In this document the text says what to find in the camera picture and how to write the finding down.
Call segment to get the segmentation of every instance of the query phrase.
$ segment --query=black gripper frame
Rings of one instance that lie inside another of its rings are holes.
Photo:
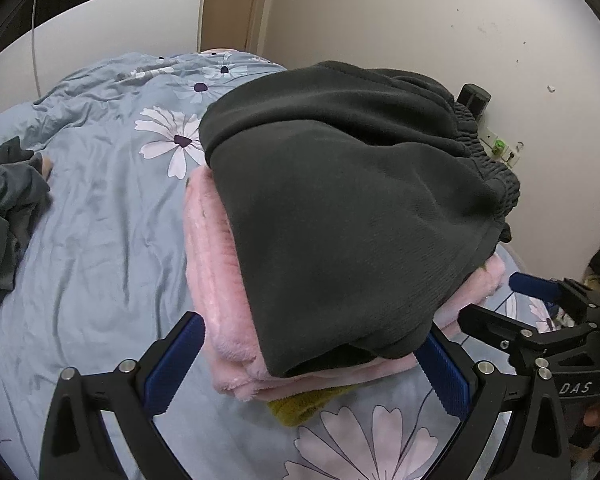
[[[480,316],[493,314],[479,306],[471,307],[470,314],[463,316],[465,321],[471,320],[474,312],[480,312]],[[510,340],[518,337],[516,332],[521,330],[520,326],[528,328],[515,320],[509,321],[512,322],[511,326],[502,323],[501,328],[508,330]],[[526,370],[521,375],[503,374],[491,363],[474,363],[459,344],[446,339],[437,327],[433,327],[432,334],[438,342],[442,342],[448,359],[455,364],[462,377],[473,378],[470,382],[476,388],[472,392],[468,415],[461,418],[458,429],[423,480],[469,478],[498,416],[503,412],[512,412],[512,415],[486,478],[568,480],[571,477],[568,439],[552,378],[542,378],[538,367]],[[502,339],[498,338],[497,341],[496,347],[499,348]],[[424,367],[424,371],[433,379],[432,385],[438,392],[434,384],[435,373],[429,374],[427,367]]]
[[[177,366],[167,371],[170,378],[175,374],[174,381],[168,386],[170,390],[148,390],[152,372],[157,370],[161,360],[170,359],[170,349],[185,330],[192,331],[193,343],[178,350]],[[66,368],[49,407],[40,457],[40,479],[128,478],[104,425],[101,414],[104,410],[116,415],[129,450],[147,480],[190,480],[160,436],[153,416],[166,410],[203,340],[202,318],[187,312],[138,362],[125,360],[112,372],[87,376],[80,375],[75,368]]]
[[[587,449],[600,434],[600,426],[590,428],[583,420],[586,409],[600,400],[600,293],[574,280],[544,280],[519,272],[509,285],[515,292],[557,304],[576,322],[571,328],[541,334],[529,327],[532,336],[508,351],[518,373],[538,357],[547,360],[568,419],[570,444]],[[484,331],[477,326],[472,330]]]

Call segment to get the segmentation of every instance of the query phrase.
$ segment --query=black clamp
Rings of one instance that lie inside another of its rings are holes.
[[[139,361],[126,359],[104,374],[60,374],[40,456],[41,480],[126,480],[102,420],[116,415],[145,478],[190,480],[160,436],[153,417],[164,413],[205,338],[202,317],[187,312]]]
[[[490,362],[474,365],[460,345],[434,327],[430,338],[438,344],[428,341],[416,357],[446,411],[461,423],[426,480],[469,478],[502,412],[512,415],[488,479],[567,480],[569,445],[589,447],[600,434],[600,428],[582,423],[586,407],[600,399],[600,294],[573,280],[522,273],[513,274],[509,285],[559,304],[580,324],[538,333],[477,305],[462,309],[462,331],[506,352],[516,376],[501,374]],[[576,428],[569,439],[564,408],[570,404],[580,409],[574,411]]]

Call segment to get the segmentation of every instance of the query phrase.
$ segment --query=folded pink towel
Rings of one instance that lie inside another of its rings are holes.
[[[309,390],[364,383],[416,365],[410,354],[288,379],[272,377],[260,351],[229,221],[207,166],[197,168],[189,177],[184,232],[187,281],[194,305],[205,319],[203,353],[218,392],[242,400],[275,400]],[[458,333],[459,311],[493,294],[504,271],[503,261],[494,254],[437,310],[434,322],[447,336]]]

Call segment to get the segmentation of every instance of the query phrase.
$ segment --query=folded clothes stack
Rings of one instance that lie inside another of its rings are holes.
[[[20,147],[14,137],[0,146],[0,304],[13,290],[18,262],[47,198],[51,161]]]
[[[407,370],[432,322],[458,332],[502,280],[518,181],[430,78],[337,62],[264,76],[211,105],[200,139],[187,279],[219,392],[314,390],[296,402],[314,406]]]

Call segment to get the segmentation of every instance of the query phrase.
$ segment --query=white wall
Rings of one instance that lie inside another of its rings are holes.
[[[263,54],[422,72],[491,95],[487,126],[525,143],[509,216],[531,272],[580,278],[600,244],[600,22],[583,0],[271,0]],[[547,85],[555,87],[549,93]]]
[[[37,98],[31,32],[27,32],[0,53],[0,112]]]

